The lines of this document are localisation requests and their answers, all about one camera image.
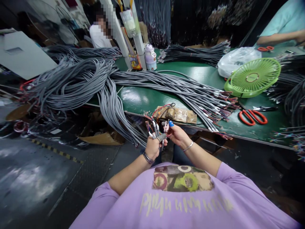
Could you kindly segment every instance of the white shirt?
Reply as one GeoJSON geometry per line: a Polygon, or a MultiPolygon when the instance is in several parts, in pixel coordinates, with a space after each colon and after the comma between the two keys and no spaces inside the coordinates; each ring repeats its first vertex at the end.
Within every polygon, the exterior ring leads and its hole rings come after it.
{"type": "Polygon", "coordinates": [[[90,37],[94,48],[111,48],[110,40],[102,32],[98,25],[92,25],[89,29],[90,37]]]}

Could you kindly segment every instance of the green workbench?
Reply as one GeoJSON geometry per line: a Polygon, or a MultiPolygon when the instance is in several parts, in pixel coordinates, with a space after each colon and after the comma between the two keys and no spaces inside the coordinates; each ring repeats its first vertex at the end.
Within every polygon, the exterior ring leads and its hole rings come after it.
{"type": "MultiPolygon", "coordinates": [[[[118,59],[116,61],[116,64],[121,71],[127,70],[127,66],[123,58],[118,59]]],[[[207,84],[218,89],[223,89],[225,84],[224,78],[218,74],[217,69],[206,64],[193,62],[170,62],[164,64],[157,64],[157,71],[158,70],[178,71],[188,75],[192,79],[202,84],[207,84]]],[[[173,102],[178,108],[189,109],[189,107],[187,107],[185,103],[181,101],[181,99],[170,93],[164,93],[142,87],[118,87],[117,91],[118,95],[123,101],[125,112],[129,114],[143,115],[147,111],[152,113],[157,108],[157,106],[163,106],[165,104],[173,102]]],[[[270,138],[274,137],[273,131],[279,131],[279,128],[281,127],[289,127],[287,117],[281,105],[276,105],[273,101],[269,100],[269,98],[265,94],[260,94],[259,96],[249,99],[239,99],[239,101],[247,109],[253,109],[253,106],[278,106],[279,109],[277,111],[263,113],[268,119],[268,124],[256,124],[254,126],[248,126],[242,123],[238,118],[238,113],[240,112],[240,110],[235,110],[229,117],[229,122],[221,120],[218,123],[220,126],[222,126],[221,131],[224,131],[233,137],[290,149],[290,147],[288,146],[290,143],[289,140],[284,142],[278,142],[275,144],[269,142],[270,138]]],[[[88,104],[98,106],[98,100],[94,98],[89,101],[88,104]]],[[[202,123],[202,121],[200,119],[197,119],[197,123],[202,123]]],[[[191,127],[207,131],[204,125],[191,127]]]]}

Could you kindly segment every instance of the white plastic bag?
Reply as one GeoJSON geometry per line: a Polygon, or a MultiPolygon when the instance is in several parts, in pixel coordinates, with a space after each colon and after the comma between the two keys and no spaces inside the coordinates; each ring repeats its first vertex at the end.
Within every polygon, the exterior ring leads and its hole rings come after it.
{"type": "Polygon", "coordinates": [[[234,49],[224,55],[218,62],[218,73],[225,78],[229,78],[233,71],[243,64],[261,58],[261,52],[255,47],[241,47],[234,49]]]}

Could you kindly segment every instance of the purple t-shirt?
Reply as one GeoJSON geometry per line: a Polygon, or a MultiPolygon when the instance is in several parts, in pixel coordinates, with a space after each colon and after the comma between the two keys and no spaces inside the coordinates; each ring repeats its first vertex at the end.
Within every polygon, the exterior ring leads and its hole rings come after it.
{"type": "Polygon", "coordinates": [[[96,188],[70,228],[299,227],[249,178],[225,163],[217,177],[195,167],[162,163],[140,174],[121,196],[108,182],[96,188]]]}

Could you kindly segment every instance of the white pole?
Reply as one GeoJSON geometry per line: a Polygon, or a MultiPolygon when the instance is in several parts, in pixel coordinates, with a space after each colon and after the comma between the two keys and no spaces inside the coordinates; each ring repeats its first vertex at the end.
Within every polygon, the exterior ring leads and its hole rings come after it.
{"type": "Polygon", "coordinates": [[[110,27],[112,29],[113,38],[117,41],[119,48],[121,50],[121,53],[123,57],[125,58],[125,63],[127,64],[127,67],[129,70],[132,69],[131,62],[129,59],[129,50],[126,45],[126,42],[124,40],[124,36],[120,27],[120,23],[117,19],[117,16],[115,14],[115,10],[113,8],[111,0],[99,0],[101,2],[101,5],[104,9],[104,12],[106,14],[106,17],[108,19],[108,23],[110,24],[110,27]]]}
{"type": "MultiPolygon", "coordinates": [[[[129,0],[123,0],[123,3],[124,3],[125,7],[130,6],[129,0]]],[[[137,10],[136,10],[136,6],[135,6],[134,1],[132,2],[132,10],[131,11],[132,11],[133,19],[135,21],[138,20],[137,10]]],[[[134,40],[134,44],[136,45],[137,54],[139,55],[139,59],[140,59],[140,63],[141,63],[141,66],[143,68],[143,71],[146,71],[147,67],[146,67],[146,63],[145,63],[144,44],[143,44],[143,39],[142,39],[141,33],[139,32],[138,35],[133,38],[133,40],[134,40]]]]}

